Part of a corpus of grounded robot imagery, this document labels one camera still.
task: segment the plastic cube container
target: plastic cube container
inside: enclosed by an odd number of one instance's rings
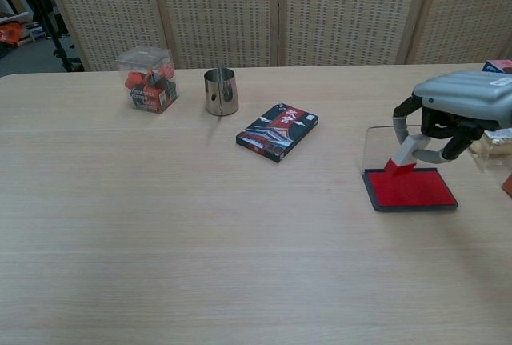
[[[137,46],[120,54],[117,63],[133,107],[160,114],[178,98],[170,50]]]

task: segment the metal cup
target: metal cup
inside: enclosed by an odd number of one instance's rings
[[[234,71],[226,67],[205,73],[206,110],[213,115],[229,115],[238,110]]]

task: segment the wooden table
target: wooden table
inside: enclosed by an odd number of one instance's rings
[[[415,83],[479,67],[237,69],[220,120],[203,70],[163,115],[117,73],[2,78],[0,343],[510,345],[498,179],[465,153],[457,211],[379,214],[359,174]],[[317,128],[279,164],[235,145],[281,101]]]

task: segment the woven room divider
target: woven room divider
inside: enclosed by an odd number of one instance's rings
[[[116,70],[137,45],[166,47],[157,0],[55,0],[87,70]]]
[[[278,0],[158,0],[178,67],[276,66]]]
[[[510,56],[510,0],[425,0],[408,63],[485,62]]]
[[[405,60],[422,0],[280,0],[279,65]]]

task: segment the floor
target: floor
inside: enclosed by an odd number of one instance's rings
[[[68,57],[78,57],[76,49],[70,49],[70,37],[60,39]],[[27,43],[0,59],[0,77],[19,73],[60,73],[66,70],[62,60],[54,57],[55,45],[51,39]]]

